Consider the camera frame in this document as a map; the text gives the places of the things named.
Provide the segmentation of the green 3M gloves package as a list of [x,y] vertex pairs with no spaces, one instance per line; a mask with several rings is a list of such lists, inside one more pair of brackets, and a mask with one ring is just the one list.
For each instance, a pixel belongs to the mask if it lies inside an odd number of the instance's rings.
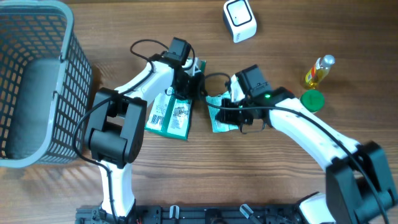
[[[206,62],[201,61],[197,73],[205,71]],[[164,137],[186,140],[190,128],[193,100],[178,100],[174,97],[174,86],[162,80],[151,88],[154,95],[145,130]]]

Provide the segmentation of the green lid white jar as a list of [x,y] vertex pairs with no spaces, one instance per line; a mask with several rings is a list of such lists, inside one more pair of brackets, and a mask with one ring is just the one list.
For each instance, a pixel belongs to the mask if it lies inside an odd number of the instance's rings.
[[311,113],[320,111],[325,105],[325,97],[318,90],[308,90],[301,97],[300,102]]

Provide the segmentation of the yellow liquid bottle silver cap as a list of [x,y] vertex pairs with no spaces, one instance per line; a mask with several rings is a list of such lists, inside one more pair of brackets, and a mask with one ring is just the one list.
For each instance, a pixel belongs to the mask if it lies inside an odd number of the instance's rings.
[[316,89],[320,82],[329,74],[334,64],[335,58],[332,55],[318,58],[303,78],[304,88],[308,90]]

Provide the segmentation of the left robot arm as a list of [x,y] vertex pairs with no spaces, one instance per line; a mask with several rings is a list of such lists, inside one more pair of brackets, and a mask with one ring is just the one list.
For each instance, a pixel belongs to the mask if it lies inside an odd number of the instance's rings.
[[102,222],[133,220],[132,163],[142,147],[148,105],[168,88],[177,99],[192,100],[203,87],[195,51],[186,40],[175,37],[165,51],[145,60],[145,68],[131,81],[114,90],[100,88],[84,115],[89,162],[100,168],[103,179],[104,199],[98,209]]

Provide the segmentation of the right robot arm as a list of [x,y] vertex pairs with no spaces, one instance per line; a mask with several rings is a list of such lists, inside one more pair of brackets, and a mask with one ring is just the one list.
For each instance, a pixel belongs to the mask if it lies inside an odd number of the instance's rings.
[[397,190],[384,149],[361,144],[310,112],[284,87],[273,89],[257,65],[225,83],[228,97],[216,119],[243,127],[261,119],[293,139],[325,171],[325,193],[303,199],[298,210],[305,223],[369,223],[397,206]]

